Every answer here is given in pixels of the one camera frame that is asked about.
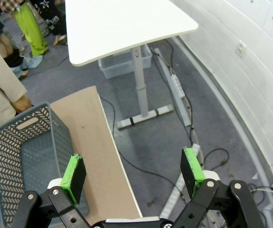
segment beige sleeve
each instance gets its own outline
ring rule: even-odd
[[[27,93],[26,88],[16,78],[0,55],[0,89],[13,103]]]

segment plastic storage bin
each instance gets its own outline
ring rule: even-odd
[[[69,129],[49,103],[17,115],[0,127],[0,219],[10,228],[19,200],[27,190],[42,194],[51,180],[65,173],[73,146]],[[89,213],[84,192],[77,206]],[[53,218],[50,226],[62,224]]]
[[[152,53],[148,45],[141,46],[143,69],[151,66]],[[131,51],[127,50],[98,60],[98,65],[106,79],[134,71]]]

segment white wall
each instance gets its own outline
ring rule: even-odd
[[[181,36],[226,92],[273,171],[273,0],[173,0],[199,23]],[[240,57],[239,41],[247,48]]]

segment wall socket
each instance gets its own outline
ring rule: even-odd
[[[245,45],[245,43],[242,42],[242,40],[239,40],[239,44],[238,44],[238,47],[236,49],[236,53],[240,57],[242,57],[244,55],[245,51],[246,51],[246,45]]]

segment green pants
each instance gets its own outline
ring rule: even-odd
[[[28,4],[24,3],[20,6],[19,11],[16,9],[14,11],[14,16],[21,31],[31,45],[32,55],[42,55],[45,52],[48,43],[44,41],[37,20]]]

